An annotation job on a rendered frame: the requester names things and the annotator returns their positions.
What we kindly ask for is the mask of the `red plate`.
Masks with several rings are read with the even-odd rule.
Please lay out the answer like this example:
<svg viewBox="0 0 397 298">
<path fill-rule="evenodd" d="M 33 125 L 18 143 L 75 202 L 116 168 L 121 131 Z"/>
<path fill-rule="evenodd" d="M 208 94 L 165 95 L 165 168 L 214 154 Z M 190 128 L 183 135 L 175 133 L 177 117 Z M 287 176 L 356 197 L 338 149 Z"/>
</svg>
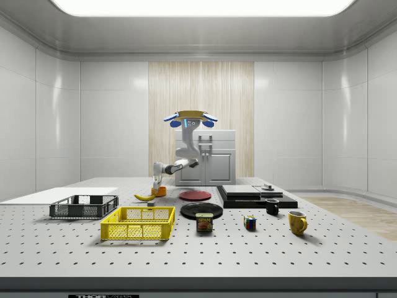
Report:
<svg viewBox="0 0 397 298">
<path fill-rule="evenodd" d="M 207 191 L 185 191 L 179 194 L 180 199 L 189 201 L 204 201 L 211 197 L 212 195 Z"/>
</svg>

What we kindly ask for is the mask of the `black plate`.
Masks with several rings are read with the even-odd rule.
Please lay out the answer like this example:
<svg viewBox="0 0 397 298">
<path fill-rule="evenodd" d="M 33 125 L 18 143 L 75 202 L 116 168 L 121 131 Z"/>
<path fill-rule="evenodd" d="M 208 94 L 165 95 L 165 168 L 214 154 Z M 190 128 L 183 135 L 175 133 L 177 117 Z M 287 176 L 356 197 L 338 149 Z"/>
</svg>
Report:
<svg viewBox="0 0 397 298">
<path fill-rule="evenodd" d="M 186 204 L 181 207 L 181 214 L 188 219 L 194 220 L 198 213 L 212 213 L 216 219 L 222 216 L 223 208 L 216 204 L 204 202 Z"/>
</svg>

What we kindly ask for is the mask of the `yellow basket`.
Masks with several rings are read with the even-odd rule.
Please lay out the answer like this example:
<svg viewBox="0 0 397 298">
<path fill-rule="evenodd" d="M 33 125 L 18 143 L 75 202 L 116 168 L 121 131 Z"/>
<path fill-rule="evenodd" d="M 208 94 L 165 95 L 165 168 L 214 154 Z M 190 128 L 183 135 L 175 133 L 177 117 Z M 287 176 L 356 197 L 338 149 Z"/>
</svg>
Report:
<svg viewBox="0 0 397 298">
<path fill-rule="evenodd" d="M 175 222 L 174 207 L 119 207 L 100 223 L 103 240 L 167 240 Z"/>
</svg>

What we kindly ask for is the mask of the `flat-sided can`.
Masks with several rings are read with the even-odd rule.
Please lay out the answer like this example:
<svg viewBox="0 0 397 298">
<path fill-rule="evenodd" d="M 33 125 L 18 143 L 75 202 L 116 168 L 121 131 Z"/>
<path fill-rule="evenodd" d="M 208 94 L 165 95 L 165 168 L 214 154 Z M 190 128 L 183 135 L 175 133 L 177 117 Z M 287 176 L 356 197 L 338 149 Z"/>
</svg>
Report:
<svg viewBox="0 0 397 298">
<path fill-rule="evenodd" d="M 213 231 L 213 214 L 212 213 L 196 213 L 196 224 L 198 232 Z"/>
</svg>

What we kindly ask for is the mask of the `white cabinet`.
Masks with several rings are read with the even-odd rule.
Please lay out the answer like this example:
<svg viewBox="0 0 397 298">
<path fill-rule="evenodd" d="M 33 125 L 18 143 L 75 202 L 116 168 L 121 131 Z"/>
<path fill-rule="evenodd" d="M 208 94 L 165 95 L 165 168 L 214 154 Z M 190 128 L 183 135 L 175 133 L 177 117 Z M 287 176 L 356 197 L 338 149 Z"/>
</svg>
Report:
<svg viewBox="0 0 397 298">
<path fill-rule="evenodd" d="M 194 130 L 194 145 L 200 154 L 199 165 L 186 167 L 174 175 L 177 186 L 219 186 L 234 184 L 235 131 Z"/>
</svg>

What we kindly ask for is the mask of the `black stove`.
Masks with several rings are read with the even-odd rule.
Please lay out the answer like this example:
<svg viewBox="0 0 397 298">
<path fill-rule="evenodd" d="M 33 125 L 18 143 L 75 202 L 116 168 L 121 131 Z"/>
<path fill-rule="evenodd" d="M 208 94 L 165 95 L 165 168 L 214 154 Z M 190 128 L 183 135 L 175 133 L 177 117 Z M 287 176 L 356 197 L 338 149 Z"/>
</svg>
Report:
<svg viewBox="0 0 397 298">
<path fill-rule="evenodd" d="M 252 185 L 217 186 L 224 208 L 265 208 L 266 199 L 279 200 L 280 208 L 297 208 L 298 202 L 282 191 Z"/>
</svg>

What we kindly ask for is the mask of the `dark grey basket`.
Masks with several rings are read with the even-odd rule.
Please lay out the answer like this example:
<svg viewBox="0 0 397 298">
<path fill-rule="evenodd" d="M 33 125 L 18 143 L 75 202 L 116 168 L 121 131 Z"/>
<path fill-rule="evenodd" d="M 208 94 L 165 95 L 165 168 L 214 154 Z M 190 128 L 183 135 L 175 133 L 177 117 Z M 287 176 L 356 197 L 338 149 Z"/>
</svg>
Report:
<svg viewBox="0 0 397 298">
<path fill-rule="evenodd" d="M 55 219 L 101 219 L 118 206 L 118 196 L 73 195 L 50 205 Z"/>
</svg>

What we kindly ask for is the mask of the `white board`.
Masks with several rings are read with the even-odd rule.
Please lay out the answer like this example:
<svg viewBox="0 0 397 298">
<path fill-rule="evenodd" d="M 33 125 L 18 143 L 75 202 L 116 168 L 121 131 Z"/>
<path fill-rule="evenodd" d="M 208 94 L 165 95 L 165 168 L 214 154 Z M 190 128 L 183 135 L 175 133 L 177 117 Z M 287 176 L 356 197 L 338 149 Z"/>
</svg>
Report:
<svg viewBox="0 0 397 298">
<path fill-rule="evenodd" d="M 56 187 L 0 202 L 0 204 L 51 204 L 73 195 L 107 195 L 115 190 L 117 187 Z"/>
</svg>

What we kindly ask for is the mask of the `yellow mug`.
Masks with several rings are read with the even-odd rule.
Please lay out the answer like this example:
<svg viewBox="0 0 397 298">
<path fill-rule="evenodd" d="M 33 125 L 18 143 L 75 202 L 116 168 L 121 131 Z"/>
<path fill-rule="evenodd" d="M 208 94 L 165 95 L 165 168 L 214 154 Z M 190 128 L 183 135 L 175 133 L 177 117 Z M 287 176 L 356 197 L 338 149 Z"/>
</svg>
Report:
<svg viewBox="0 0 397 298">
<path fill-rule="evenodd" d="M 288 221 L 290 225 L 290 230 L 295 235 L 302 235 L 308 227 L 306 214 L 299 211 L 290 211 L 288 213 Z"/>
</svg>

